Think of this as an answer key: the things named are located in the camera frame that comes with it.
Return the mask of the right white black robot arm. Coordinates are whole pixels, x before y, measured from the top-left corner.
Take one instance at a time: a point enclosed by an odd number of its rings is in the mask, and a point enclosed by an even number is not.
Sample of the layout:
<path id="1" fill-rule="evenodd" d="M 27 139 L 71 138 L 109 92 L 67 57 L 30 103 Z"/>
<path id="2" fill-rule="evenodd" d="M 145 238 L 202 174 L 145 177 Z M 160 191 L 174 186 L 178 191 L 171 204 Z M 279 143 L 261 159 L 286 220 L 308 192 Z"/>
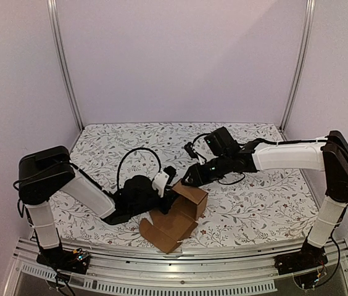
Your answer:
<path id="1" fill-rule="evenodd" d="M 257 138 L 243 145 L 225 128 L 206 134 L 205 143 L 214 158 L 191 165 L 181 183 L 201 187 L 221 180 L 229 173 L 256 173 L 272 169 L 322 171 L 326 179 L 325 199 L 306 240 L 296 255 L 296 264 L 310 268 L 348 204 L 348 143 L 333 130 L 323 138 L 273 142 Z"/>

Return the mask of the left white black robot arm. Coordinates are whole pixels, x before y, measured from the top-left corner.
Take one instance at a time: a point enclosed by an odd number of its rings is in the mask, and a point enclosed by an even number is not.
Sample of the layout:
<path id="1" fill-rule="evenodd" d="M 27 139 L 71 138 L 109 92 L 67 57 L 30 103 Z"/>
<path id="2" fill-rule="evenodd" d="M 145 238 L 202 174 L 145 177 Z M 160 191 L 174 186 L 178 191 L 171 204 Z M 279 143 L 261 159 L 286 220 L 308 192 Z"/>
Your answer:
<path id="1" fill-rule="evenodd" d="M 86 206 L 106 224 L 117 225 L 151 210 L 166 215 L 179 196 L 171 187 L 175 175 L 174 167 L 160 167 L 152 179 L 136 175 L 111 193 L 72 163 L 66 147 L 56 146 L 22 157 L 19 178 L 13 187 L 24 204 L 45 259 L 61 268 L 68 263 L 68 254 L 61 249 L 49 205 L 54 194 L 61 191 Z"/>

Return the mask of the brown cardboard box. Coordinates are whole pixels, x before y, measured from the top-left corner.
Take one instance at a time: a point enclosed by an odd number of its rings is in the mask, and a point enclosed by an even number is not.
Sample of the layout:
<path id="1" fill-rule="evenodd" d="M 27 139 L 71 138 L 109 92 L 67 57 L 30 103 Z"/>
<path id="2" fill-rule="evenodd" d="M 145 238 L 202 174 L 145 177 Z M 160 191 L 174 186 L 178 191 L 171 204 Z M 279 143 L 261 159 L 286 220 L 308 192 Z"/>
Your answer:
<path id="1" fill-rule="evenodd" d="M 208 199 L 208 192 L 185 186 L 179 181 L 172 192 L 176 194 L 176 200 L 167 214 L 151 210 L 151 219 L 144 218 L 139 224 L 140 235 L 166 254 L 175 251 L 183 240 L 191 236 L 205 211 Z"/>

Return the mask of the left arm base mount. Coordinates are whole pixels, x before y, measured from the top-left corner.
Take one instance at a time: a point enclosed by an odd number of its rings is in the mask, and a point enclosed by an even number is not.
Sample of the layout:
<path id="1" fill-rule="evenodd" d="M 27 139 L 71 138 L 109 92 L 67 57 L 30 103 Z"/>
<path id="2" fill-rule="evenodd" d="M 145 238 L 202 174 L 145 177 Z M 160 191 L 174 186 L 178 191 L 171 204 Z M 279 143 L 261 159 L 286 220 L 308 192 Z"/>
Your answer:
<path id="1" fill-rule="evenodd" d="M 75 250 L 65 250 L 60 244 L 51 249 L 39 248 L 37 263 L 48 266 L 53 270 L 64 270 L 72 273 L 86 274 L 91 254 L 78 248 Z"/>

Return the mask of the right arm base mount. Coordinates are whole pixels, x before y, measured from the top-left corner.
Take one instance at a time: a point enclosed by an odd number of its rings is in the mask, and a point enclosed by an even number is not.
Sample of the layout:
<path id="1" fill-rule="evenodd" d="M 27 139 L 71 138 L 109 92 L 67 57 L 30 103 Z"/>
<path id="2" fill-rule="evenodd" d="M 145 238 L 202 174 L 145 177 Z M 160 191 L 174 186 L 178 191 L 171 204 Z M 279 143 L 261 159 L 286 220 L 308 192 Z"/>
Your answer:
<path id="1" fill-rule="evenodd" d="M 328 259 L 324 247 L 318 248 L 304 242 L 299 251 L 278 255 L 274 261 L 278 274 L 282 275 L 325 265 Z"/>

